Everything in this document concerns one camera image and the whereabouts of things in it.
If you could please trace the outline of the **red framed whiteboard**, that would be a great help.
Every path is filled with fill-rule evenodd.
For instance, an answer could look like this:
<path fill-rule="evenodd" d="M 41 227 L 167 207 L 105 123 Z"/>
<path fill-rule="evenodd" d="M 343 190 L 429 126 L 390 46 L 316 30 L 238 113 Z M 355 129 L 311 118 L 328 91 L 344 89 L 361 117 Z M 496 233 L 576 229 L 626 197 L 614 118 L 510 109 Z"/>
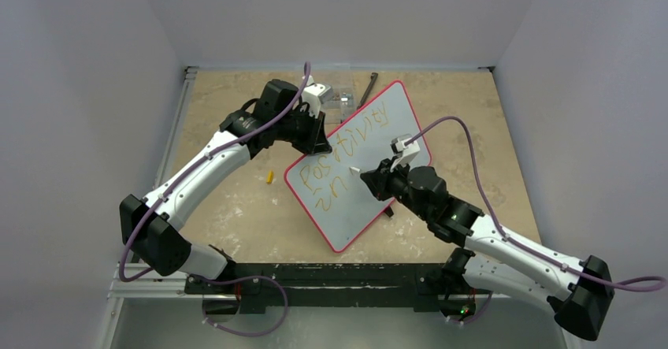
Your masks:
<path fill-rule="evenodd" d="M 391 142 L 421 131 L 417 114 L 400 80 L 327 136 L 329 154 L 302 156 L 284 172 L 284 180 L 332 251 L 347 249 L 391 201 L 379 201 L 360 174 L 393 156 Z"/>

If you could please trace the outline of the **clear plastic marker holder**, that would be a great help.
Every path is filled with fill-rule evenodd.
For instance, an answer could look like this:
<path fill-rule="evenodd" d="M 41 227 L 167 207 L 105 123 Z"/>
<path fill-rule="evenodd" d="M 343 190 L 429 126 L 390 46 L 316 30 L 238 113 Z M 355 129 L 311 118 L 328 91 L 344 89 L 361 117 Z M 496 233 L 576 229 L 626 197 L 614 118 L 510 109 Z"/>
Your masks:
<path fill-rule="evenodd" d="M 321 101 L 326 124 L 343 123 L 357 110 L 357 106 L 358 103 L 350 87 L 333 88 Z"/>

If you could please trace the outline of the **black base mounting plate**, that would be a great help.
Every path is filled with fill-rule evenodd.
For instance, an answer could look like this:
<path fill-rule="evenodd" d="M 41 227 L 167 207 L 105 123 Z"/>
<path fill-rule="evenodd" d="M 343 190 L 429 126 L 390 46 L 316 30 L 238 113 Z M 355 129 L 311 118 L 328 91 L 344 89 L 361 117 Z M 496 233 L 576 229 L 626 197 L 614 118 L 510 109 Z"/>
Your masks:
<path fill-rule="evenodd" d="M 464 318 L 476 291 L 462 271 L 440 263 L 242 263 L 216 285 L 189 276 L 186 295 L 202 296 L 208 314 L 263 314 L 270 307 L 409 308 Z"/>

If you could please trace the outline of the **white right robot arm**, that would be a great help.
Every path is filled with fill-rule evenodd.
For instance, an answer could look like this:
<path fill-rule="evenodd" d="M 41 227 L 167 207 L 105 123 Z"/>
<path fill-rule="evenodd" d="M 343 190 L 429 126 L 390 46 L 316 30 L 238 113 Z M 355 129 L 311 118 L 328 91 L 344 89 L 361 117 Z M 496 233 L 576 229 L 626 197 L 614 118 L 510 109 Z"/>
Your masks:
<path fill-rule="evenodd" d="M 614 298 L 603 259 L 579 259 L 497 228 L 491 216 L 453 196 L 431 166 L 393 167 L 392 160 L 384 159 L 360 178 L 374 198 L 395 199 L 423 220 L 436 238 L 489 255 L 544 287 L 561 328 L 583 340 L 599 338 Z"/>

